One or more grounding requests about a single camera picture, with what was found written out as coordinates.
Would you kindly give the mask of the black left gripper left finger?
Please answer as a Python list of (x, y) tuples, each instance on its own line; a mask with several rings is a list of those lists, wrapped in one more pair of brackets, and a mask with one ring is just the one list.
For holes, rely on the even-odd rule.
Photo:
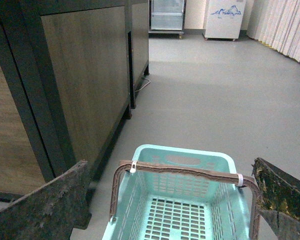
[(81, 160), (62, 175), (0, 209), (0, 240), (68, 240), (92, 217), (87, 204), (89, 164)]

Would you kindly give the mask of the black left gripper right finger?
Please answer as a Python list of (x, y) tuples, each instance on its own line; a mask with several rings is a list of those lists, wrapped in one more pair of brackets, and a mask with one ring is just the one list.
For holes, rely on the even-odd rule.
[(258, 212), (279, 240), (300, 240), (300, 180), (258, 157), (252, 175), (261, 193)]

